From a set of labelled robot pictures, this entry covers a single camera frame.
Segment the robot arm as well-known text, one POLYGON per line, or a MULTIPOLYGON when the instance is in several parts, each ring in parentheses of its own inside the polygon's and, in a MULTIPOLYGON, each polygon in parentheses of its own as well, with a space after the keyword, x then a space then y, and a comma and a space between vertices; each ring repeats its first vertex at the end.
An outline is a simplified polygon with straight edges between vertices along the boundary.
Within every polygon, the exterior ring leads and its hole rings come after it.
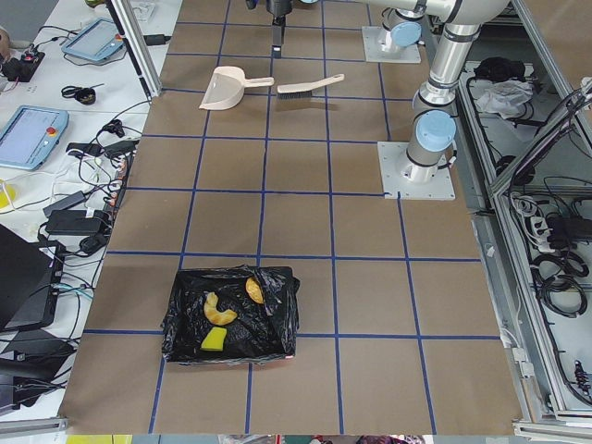
POLYGON ((478 38, 481 26, 508 5, 506 1, 378 1, 396 16, 383 17, 392 29, 414 23, 425 14, 444 23, 429 77, 413 99, 413 135, 404 154, 396 161, 398 174, 407 181, 429 182, 438 171, 438 162, 454 140, 456 125, 446 108, 455 99, 465 58, 478 38))

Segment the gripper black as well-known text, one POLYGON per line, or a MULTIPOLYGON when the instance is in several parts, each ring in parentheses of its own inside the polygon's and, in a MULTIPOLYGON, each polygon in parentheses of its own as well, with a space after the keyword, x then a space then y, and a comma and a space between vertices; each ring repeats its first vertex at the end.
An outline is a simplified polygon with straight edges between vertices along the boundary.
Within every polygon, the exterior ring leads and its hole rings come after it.
POLYGON ((272 51, 273 58, 282 57, 282 47, 285 39, 287 15, 292 12, 291 0, 266 0, 266 11, 272 16, 272 51))

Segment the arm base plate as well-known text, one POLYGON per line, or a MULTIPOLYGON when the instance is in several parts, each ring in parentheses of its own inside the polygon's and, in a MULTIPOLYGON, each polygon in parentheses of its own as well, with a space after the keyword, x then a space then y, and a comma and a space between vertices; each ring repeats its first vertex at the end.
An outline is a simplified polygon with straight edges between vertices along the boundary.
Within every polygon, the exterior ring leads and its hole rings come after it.
POLYGON ((418 166, 407 156, 408 142, 378 142, 383 195, 386 199, 453 201, 456 198, 447 159, 418 166))
POLYGON ((419 64, 422 27, 415 22, 399 23, 390 31, 383 27, 362 27, 366 62, 419 64))

